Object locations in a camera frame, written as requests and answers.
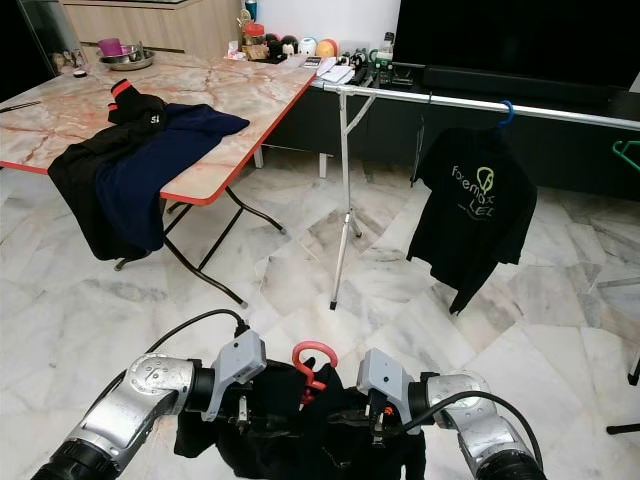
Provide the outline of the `plain black garment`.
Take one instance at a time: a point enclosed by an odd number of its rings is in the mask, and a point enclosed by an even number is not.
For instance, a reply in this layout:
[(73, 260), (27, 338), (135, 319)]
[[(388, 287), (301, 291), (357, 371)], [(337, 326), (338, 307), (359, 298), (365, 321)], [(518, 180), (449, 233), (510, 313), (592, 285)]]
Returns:
[(364, 412), (369, 398), (344, 388), (332, 366), (316, 376), (326, 388), (301, 407), (305, 375), (268, 361), (248, 392), (250, 430), (229, 421), (238, 402), (225, 396), (223, 415), (214, 421), (202, 420), (200, 412), (179, 413), (174, 453), (196, 458), (215, 447), (236, 476), (255, 480), (425, 480), (424, 435), (394, 436), (375, 447), (367, 426), (330, 420)]

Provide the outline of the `red plastic hanger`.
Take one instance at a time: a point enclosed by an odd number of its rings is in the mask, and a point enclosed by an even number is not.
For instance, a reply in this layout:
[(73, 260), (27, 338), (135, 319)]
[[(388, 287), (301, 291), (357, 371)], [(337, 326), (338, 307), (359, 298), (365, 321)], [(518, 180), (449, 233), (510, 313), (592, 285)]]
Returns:
[(323, 383), (323, 381), (315, 379), (316, 372), (314, 367), (308, 366), (306, 362), (303, 361), (302, 353), (305, 352), (306, 349), (312, 349), (312, 351), (323, 353), (326, 358), (326, 362), (334, 367), (337, 366), (338, 360), (337, 353), (335, 353), (334, 349), (319, 342), (319, 340), (302, 340), (302, 342), (293, 347), (291, 355), (292, 364), (298, 371), (302, 372), (303, 376), (305, 376), (305, 383), (303, 383), (305, 384), (305, 388), (303, 388), (300, 408), (310, 404), (314, 401), (317, 393), (323, 392), (323, 390), (326, 389), (326, 384)]

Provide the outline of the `black garment with red trim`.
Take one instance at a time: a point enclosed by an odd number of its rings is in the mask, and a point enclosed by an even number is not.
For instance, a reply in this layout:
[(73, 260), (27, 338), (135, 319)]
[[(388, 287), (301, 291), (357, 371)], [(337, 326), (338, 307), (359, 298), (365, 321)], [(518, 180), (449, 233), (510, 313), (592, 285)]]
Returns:
[(73, 143), (55, 157), (47, 174), (76, 216), (93, 256), (101, 261), (134, 261), (150, 255), (115, 232), (99, 204), (97, 179), (106, 168), (132, 154), (164, 127), (166, 102), (142, 93), (128, 79), (111, 87), (109, 127)]

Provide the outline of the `green plastic hanger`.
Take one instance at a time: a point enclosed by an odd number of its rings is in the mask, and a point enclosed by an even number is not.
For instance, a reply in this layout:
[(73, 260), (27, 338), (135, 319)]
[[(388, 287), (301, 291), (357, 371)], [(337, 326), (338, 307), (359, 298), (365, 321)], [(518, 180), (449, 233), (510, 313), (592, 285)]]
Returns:
[(625, 161), (626, 164), (630, 165), (631, 168), (634, 168), (636, 172), (640, 172), (640, 163), (636, 163), (635, 160), (632, 160), (631, 157), (628, 156), (628, 150), (630, 150), (631, 147), (640, 147), (640, 141), (613, 142), (611, 151), (614, 156), (620, 157), (620, 159)]

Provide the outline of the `black t-shirt with green logo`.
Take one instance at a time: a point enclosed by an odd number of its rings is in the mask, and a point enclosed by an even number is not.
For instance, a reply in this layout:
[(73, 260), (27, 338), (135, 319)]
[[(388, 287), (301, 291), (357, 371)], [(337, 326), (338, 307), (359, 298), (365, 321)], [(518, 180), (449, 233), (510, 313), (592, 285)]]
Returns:
[(500, 262), (520, 261), (538, 189), (497, 127), (444, 129), (413, 178), (430, 195), (407, 259), (456, 289), (449, 312), (460, 314)]

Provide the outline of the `black tripod stand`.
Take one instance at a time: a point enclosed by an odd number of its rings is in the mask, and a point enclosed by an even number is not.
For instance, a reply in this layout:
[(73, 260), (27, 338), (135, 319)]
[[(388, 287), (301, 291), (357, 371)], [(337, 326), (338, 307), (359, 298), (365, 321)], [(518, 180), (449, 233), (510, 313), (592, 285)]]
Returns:
[[(637, 356), (635, 369), (628, 372), (626, 378), (627, 383), (630, 384), (631, 387), (635, 387), (635, 385), (640, 384), (640, 356)], [(607, 426), (607, 428), (605, 428), (605, 433), (608, 435), (640, 433), (640, 422), (634, 422), (634, 424), (626, 425)]]

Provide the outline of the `navy blue garment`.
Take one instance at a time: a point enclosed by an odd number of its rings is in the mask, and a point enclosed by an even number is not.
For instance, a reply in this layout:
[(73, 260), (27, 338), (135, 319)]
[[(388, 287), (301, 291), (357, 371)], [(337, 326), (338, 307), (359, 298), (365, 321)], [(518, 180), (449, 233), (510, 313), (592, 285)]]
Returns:
[(111, 227), (125, 241), (150, 253), (164, 242), (160, 192), (195, 165), (224, 137), (250, 125), (248, 120), (209, 105), (168, 104), (164, 127), (136, 151), (99, 174), (99, 204)]

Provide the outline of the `silver metal clothes rack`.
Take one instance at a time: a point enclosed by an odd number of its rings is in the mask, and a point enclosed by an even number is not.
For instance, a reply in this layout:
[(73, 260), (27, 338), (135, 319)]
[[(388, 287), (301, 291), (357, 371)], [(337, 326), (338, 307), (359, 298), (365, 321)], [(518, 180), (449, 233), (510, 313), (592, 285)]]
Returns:
[[(346, 251), (348, 243), (353, 238), (362, 236), (355, 220), (355, 206), (352, 205), (351, 179), (349, 179), (349, 147), (348, 136), (353, 129), (360, 124), (376, 99), (389, 99), (403, 102), (428, 101), (428, 93), (410, 93), (394, 90), (379, 90), (379, 88), (353, 86), (353, 84), (334, 84), (315, 79), (311, 86), (320, 90), (337, 93), (338, 95), (338, 128), (340, 141), (340, 172), (342, 172), (344, 201), (343, 225), (340, 230), (340, 243), (337, 261), (335, 261), (332, 294), (330, 294), (329, 310), (337, 310), (342, 282), (343, 269), (346, 265)], [(467, 110), (490, 111), (490, 113), (506, 113), (506, 106), (500, 102), (485, 102), (470, 99), (454, 99), (454, 97), (439, 97), (431, 95), (431, 105), (443, 106), (443, 108), (462, 108)], [(599, 125), (599, 127), (622, 129), (622, 131), (640, 132), (640, 122), (613, 118), (613, 116), (598, 116), (572, 111), (552, 110), (544, 108), (529, 108), (529, 106), (515, 105), (515, 116), (534, 116), (556, 120), (556, 122), (568, 122), (573, 124)]]

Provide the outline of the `marble pattern folding table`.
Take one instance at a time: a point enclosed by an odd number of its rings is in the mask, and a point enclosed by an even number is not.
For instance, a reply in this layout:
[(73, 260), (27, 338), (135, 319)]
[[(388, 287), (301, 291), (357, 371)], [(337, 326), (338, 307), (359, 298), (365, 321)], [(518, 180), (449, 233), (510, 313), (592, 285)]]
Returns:
[(138, 91), (159, 96), (166, 105), (206, 104), (250, 122), (243, 131), (224, 137), (214, 150), (161, 189), (164, 242), (160, 250), (174, 250), (169, 237), (173, 223), (165, 218), (165, 206), (177, 206), (178, 216), (183, 218), (193, 206), (230, 197), (230, 184), (310, 87), (314, 73), (283, 64), (160, 52), (154, 64), (140, 70), (93, 67), (84, 78), (65, 74), (50, 79), (3, 104), (51, 101), (0, 114), (3, 191), (9, 191), (18, 180), (31, 179), (41, 180), (59, 193), (49, 175), (52, 161), (68, 146), (109, 127), (111, 87), (119, 81), (129, 81)]

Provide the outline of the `black TV console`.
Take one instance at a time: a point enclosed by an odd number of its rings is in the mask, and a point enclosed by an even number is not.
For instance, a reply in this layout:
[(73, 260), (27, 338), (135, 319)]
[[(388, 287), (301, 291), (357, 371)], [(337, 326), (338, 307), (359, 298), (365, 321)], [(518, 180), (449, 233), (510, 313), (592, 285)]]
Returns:
[[(500, 95), (461, 90), (435, 90), (431, 95), (500, 102)], [(640, 122), (640, 93), (621, 91), (600, 105), (554, 102), (512, 97), (512, 104), (582, 113)], [(388, 161), (412, 166), (420, 102), (376, 99), (365, 118), (348, 136), (353, 159)], [(479, 111), (430, 106), (424, 136), (425, 152), (444, 129), (493, 128), (506, 116), (504, 111)], [(599, 127), (599, 125), (556, 122), (534, 116), (515, 116), (503, 129), (513, 155), (536, 186), (566, 189), (586, 195), (640, 201), (640, 172), (611, 151), (613, 142), (640, 141), (640, 132)], [(297, 148), (316, 154), (338, 155), (340, 151), (337, 93), (307, 88), (291, 110), (279, 120), (266, 138), (266, 145)], [(628, 156), (640, 163), (640, 147), (631, 147)]]

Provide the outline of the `white paper stack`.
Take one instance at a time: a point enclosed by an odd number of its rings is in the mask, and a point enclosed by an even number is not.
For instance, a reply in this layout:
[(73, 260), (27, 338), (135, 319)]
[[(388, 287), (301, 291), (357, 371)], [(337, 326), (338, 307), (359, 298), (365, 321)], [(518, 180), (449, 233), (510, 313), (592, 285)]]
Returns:
[(344, 58), (325, 58), (317, 67), (316, 74), (323, 82), (347, 84), (355, 77), (355, 68)]

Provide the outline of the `jar with red lid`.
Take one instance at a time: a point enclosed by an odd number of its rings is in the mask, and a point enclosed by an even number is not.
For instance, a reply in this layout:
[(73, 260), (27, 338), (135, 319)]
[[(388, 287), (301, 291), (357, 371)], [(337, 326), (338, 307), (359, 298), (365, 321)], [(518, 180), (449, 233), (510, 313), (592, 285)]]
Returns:
[(265, 40), (265, 27), (260, 23), (248, 22), (242, 26), (243, 45), (242, 51), (252, 61), (262, 60), (268, 55), (268, 46)]

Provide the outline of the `light wooden cabinet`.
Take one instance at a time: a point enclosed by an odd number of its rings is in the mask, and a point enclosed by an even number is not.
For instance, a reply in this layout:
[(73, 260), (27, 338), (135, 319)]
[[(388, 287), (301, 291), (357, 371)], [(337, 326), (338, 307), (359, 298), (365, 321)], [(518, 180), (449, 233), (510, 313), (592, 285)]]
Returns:
[(241, 38), (242, 0), (58, 0), (83, 44), (119, 38), (147, 49), (221, 58)]

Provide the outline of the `black television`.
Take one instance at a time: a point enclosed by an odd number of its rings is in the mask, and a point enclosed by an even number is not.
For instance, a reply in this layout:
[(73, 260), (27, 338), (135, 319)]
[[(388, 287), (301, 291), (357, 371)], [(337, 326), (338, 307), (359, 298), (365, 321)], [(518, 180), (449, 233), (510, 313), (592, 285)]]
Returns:
[(399, 0), (394, 59), (626, 88), (640, 0)]

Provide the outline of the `dark glass cabinet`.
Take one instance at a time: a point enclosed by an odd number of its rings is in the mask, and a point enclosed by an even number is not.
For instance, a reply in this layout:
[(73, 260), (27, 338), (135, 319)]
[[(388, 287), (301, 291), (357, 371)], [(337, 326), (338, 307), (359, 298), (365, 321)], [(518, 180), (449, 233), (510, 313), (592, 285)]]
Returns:
[(0, 0), (1, 96), (17, 95), (58, 76), (52, 54), (78, 47), (58, 0)]

